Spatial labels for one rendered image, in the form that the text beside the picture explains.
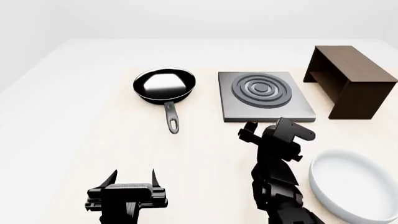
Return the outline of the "black frying pan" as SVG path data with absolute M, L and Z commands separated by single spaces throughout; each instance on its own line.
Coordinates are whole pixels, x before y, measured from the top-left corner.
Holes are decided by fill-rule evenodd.
M 162 67 L 141 73 L 133 81 L 132 89 L 146 102 L 164 106 L 168 129 L 177 134 L 180 126 L 175 104 L 184 100 L 195 85 L 196 78 L 188 70 Z

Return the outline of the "white shallow bowl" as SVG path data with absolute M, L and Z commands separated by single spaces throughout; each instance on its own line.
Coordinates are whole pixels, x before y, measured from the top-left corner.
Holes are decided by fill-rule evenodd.
M 398 220 L 398 181 L 370 158 L 330 149 L 314 158 L 310 188 L 332 214 L 350 224 L 389 224 Z

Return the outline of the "dark brown wooden shelf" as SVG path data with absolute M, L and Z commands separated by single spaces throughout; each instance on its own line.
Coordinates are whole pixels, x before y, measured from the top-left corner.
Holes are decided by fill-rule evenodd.
M 303 82 L 334 103 L 329 119 L 372 119 L 398 79 L 353 46 L 315 46 Z

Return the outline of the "grey single-burner stove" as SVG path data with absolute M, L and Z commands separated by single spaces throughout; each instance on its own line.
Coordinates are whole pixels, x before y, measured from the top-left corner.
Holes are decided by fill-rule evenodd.
M 316 120 L 289 72 L 219 72 L 218 83 L 226 123 Z

